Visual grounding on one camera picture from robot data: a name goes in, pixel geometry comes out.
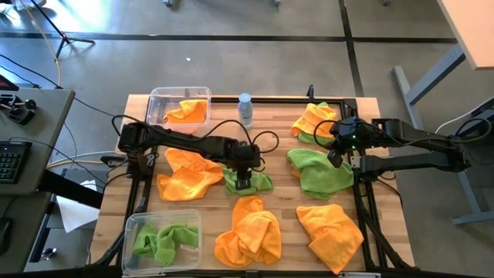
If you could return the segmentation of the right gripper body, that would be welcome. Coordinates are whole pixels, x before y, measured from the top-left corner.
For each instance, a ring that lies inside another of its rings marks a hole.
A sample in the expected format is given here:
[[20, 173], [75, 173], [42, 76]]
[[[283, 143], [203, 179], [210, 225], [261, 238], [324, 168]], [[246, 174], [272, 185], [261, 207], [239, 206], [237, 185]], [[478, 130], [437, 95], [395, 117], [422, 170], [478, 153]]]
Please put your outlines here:
[[333, 125], [332, 135], [334, 136], [334, 141], [332, 149], [345, 152], [362, 148], [362, 134], [363, 128], [360, 125]]

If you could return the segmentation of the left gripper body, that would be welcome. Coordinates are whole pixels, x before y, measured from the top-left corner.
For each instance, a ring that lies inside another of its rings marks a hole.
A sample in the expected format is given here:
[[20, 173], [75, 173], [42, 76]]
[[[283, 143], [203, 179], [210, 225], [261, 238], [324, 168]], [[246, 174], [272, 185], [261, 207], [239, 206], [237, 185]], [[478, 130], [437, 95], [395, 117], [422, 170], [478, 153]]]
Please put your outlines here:
[[256, 144], [240, 142], [232, 149], [232, 163], [230, 167], [235, 170], [258, 168], [262, 164], [261, 152]]

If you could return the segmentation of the green microfiber towel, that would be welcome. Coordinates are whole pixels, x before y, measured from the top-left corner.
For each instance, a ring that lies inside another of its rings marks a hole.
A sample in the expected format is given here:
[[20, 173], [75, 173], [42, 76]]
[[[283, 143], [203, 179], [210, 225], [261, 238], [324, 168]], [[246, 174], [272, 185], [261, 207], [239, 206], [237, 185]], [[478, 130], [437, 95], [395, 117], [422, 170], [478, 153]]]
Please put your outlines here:
[[146, 224], [137, 234], [133, 254], [151, 258], [159, 266], [170, 266], [180, 245], [198, 248], [198, 244], [197, 226], [179, 223], [156, 229]]
[[233, 195], [254, 195], [258, 192], [267, 192], [273, 189], [272, 179], [262, 173], [262, 172], [254, 172], [252, 177], [250, 178], [251, 187], [247, 189], [237, 190], [235, 188], [235, 182], [237, 181], [237, 174], [229, 168], [224, 167], [223, 169], [223, 177], [225, 180], [225, 192], [228, 196]]
[[[314, 140], [314, 136], [310, 134], [300, 134], [298, 137], [300, 142], [302, 143], [307, 143], [307, 144], [316, 144], [316, 141]], [[325, 137], [317, 137], [316, 139], [321, 143], [321, 144], [327, 144], [333, 140], [333, 136], [331, 138], [325, 138]]]
[[320, 151], [292, 149], [287, 152], [287, 160], [301, 174], [299, 183], [303, 194], [311, 198], [329, 200], [336, 192], [354, 185], [352, 167], [344, 161], [335, 168]]

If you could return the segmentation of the blue-capped spray bottle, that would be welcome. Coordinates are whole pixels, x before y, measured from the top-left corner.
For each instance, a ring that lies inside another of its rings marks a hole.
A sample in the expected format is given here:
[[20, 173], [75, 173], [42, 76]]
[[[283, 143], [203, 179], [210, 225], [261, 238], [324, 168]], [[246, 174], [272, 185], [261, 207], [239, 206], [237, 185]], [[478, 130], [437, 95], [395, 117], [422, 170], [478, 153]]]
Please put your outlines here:
[[244, 127], [250, 128], [252, 126], [253, 104], [252, 96], [249, 93], [241, 93], [239, 95], [239, 121]]

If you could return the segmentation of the grey metal table leg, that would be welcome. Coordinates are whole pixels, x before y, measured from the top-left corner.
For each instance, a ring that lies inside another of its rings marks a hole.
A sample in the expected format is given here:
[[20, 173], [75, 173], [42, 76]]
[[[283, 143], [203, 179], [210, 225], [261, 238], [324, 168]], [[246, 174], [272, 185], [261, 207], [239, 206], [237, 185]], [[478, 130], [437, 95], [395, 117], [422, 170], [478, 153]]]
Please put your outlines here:
[[424, 129], [424, 124], [419, 113], [417, 103], [434, 87], [436, 87], [448, 74], [465, 60], [465, 54], [459, 44], [454, 45], [429, 71], [413, 86], [408, 82], [401, 66], [392, 69], [401, 95], [403, 96], [412, 125], [417, 129]]

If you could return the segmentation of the clear plastic bin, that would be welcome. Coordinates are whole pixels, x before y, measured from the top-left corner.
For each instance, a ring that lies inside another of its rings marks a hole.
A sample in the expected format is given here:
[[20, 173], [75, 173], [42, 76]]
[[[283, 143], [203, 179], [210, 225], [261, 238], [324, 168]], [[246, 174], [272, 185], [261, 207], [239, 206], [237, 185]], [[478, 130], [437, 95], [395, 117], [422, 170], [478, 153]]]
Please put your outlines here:
[[[179, 108], [183, 100], [207, 100], [208, 111], [206, 120], [201, 124], [167, 124], [163, 117], [169, 110]], [[209, 126], [211, 113], [211, 91], [205, 86], [175, 86], [158, 87], [152, 90], [147, 105], [146, 122], [150, 125], [159, 125], [164, 129], [197, 134]]]
[[[163, 229], [169, 225], [184, 223], [198, 227], [198, 248], [180, 245], [174, 262], [170, 266], [159, 266], [151, 258], [133, 254], [133, 247], [140, 229], [152, 225]], [[129, 217], [124, 229], [121, 269], [125, 277], [162, 276], [165, 273], [194, 270], [199, 267], [202, 259], [202, 218], [195, 209], [174, 210], [164, 212], [137, 213]]]

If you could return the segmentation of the white tabletop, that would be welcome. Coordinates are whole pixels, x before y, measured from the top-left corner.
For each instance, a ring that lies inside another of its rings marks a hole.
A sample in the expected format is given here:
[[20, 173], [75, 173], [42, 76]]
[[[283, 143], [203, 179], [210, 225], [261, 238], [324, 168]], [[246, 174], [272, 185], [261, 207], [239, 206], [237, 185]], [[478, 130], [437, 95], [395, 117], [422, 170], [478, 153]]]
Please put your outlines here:
[[494, 0], [437, 0], [474, 70], [494, 70]]

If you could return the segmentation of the white paper sheet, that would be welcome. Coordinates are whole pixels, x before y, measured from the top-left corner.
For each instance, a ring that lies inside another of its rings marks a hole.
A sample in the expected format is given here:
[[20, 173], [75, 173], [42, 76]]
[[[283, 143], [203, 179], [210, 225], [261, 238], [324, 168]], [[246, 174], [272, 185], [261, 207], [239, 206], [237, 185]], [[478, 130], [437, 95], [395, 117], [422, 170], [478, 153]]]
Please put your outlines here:
[[63, 228], [66, 232], [72, 232], [82, 225], [97, 220], [100, 213], [98, 208], [93, 208], [64, 197], [57, 196], [56, 202], [59, 206]]

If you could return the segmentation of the black desk crossbar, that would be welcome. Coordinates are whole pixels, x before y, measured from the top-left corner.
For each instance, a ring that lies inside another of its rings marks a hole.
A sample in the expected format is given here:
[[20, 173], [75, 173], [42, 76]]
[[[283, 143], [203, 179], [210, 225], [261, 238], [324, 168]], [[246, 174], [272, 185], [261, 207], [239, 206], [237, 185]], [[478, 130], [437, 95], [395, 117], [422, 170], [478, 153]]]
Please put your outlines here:
[[103, 201], [103, 194], [97, 190], [83, 187], [54, 172], [45, 170], [38, 186], [41, 192], [50, 192], [54, 195], [99, 209]]

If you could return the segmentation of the grey side desk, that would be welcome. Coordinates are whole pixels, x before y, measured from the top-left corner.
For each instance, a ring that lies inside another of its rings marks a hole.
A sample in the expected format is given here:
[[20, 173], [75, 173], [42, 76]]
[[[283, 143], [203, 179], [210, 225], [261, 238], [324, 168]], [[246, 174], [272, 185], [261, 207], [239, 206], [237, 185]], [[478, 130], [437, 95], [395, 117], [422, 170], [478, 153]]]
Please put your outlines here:
[[38, 187], [75, 97], [72, 90], [23, 88], [15, 94], [22, 100], [34, 100], [36, 109], [25, 125], [0, 112], [0, 141], [32, 143], [18, 182], [0, 181], [0, 218], [12, 220], [9, 248], [0, 255], [0, 274], [21, 273], [29, 260], [51, 199], [49, 192], [40, 192]]

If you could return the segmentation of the black tripod stand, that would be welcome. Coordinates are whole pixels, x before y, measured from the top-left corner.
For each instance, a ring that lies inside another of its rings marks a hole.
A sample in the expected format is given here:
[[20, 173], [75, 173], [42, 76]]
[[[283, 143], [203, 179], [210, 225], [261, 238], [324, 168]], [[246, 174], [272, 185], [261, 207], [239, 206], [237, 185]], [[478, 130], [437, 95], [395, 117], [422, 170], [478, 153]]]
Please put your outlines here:
[[48, 17], [48, 15], [42, 10], [41, 6], [37, 2], [37, 0], [29, 0], [34, 7], [42, 14], [42, 16], [46, 19], [46, 21], [51, 25], [51, 27], [55, 30], [55, 32], [58, 34], [60, 37], [60, 43], [58, 46], [58, 49], [56, 50], [55, 58], [58, 59], [59, 55], [65, 45], [70, 45], [73, 42], [84, 42], [84, 43], [89, 43], [92, 45], [95, 45], [96, 42], [91, 39], [78, 39], [78, 38], [73, 38], [73, 37], [68, 37], [63, 31], [61, 31], [55, 23]]

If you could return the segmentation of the black keyboard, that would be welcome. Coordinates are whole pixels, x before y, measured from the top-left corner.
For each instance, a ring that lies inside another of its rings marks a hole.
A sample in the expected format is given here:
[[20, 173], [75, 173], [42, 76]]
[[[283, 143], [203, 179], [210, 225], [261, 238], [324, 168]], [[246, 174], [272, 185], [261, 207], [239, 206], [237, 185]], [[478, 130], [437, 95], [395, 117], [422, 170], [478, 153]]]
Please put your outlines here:
[[0, 184], [19, 181], [31, 146], [27, 141], [0, 141]]

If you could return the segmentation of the black computer mouse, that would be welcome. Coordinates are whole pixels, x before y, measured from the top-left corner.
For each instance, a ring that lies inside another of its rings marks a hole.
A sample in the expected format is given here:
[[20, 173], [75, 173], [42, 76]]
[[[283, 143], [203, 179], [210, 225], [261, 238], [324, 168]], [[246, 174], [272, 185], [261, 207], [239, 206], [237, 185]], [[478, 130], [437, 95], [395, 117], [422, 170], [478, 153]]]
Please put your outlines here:
[[13, 220], [7, 217], [0, 218], [0, 256], [5, 254], [10, 245]]

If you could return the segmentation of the black device with red edge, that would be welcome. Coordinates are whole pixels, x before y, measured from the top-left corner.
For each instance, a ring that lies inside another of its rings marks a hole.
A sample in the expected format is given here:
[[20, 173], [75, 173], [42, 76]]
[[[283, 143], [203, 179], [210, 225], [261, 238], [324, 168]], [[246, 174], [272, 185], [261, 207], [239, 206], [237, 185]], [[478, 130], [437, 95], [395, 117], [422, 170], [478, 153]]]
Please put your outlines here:
[[0, 74], [0, 90], [18, 91], [19, 87]]

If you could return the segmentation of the black aluminium table frame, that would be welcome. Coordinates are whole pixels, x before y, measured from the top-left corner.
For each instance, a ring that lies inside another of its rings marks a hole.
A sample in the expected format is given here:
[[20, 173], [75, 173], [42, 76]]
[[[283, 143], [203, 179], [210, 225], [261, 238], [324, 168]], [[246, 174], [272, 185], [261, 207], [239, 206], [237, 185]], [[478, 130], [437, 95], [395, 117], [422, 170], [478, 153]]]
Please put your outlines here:
[[[190, 275], [194, 277], [286, 278], [328, 277], [329, 269], [309, 249], [309, 236], [296, 219], [299, 205], [313, 205], [291, 174], [286, 154], [298, 148], [298, 140], [291, 135], [290, 126], [309, 103], [308, 97], [255, 97], [252, 139], [260, 141], [266, 131], [276, 133], [263, 149], [266, 173], [275, 184], [264, 202], [266, 208], [279, 220], [282, 232], [283, 254], [273, 266], [252, 264], [246, 270], [229, 268], [212, 255], [215, 238], [231, 224], [235, 199], [225, 194], [220, 184], [213, 185], [206, 196], [189, 202], [164, 202], [159, 199], [155, 178], [134, 182], [124, 177], [124, 169], [111, 173], [111, 183], [103, 195], [99, 218], [90, 247], [91, 260], [99, 261], [111, 245], [121, 236], [125, 222], [136, 208], [146, 212], [171, 212], [194, 209], [201, 214], [203, 255], [201, 263]], [[403, 277], [403, 269], [396, 267], [384, 251], [364, 217], [370, 216], [380, 227], [387, 242], [406, 263], [415, 269], [404, 214], [394, 181], [361, 185], [358, 191], [346, 189], [335, 194], [332, 202], [341, 205], [345, 212], [362, 228], [364, 243], [347, 267], [348, 272], [367, 272], [381, 276]]]

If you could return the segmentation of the grey metal desk frame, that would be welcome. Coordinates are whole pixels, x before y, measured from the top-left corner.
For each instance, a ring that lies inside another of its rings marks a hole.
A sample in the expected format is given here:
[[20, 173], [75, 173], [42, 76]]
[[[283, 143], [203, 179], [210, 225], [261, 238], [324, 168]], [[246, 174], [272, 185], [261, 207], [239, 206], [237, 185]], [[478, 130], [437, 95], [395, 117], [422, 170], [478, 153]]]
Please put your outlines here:
[[[460, 137], [482, 129], [480, 127], [481, 124], [474, 124], [474, 121], [494, 121], [494, 97], [491, 97], [478, 105], [474, 110], [468, 112], [466, 116], [470, 116], [470, 118], [465, 121], [455, 133]], [[459, 172], [458, 178], [471, 209], [471, 213], [453, 217], [452, 222], [455, 225], [464, 225], [494, 220], [494, 209], [489, 207], [482, 188], [475, 186], [474, 183], [470, 181], [469, 172], [467, 170]]]

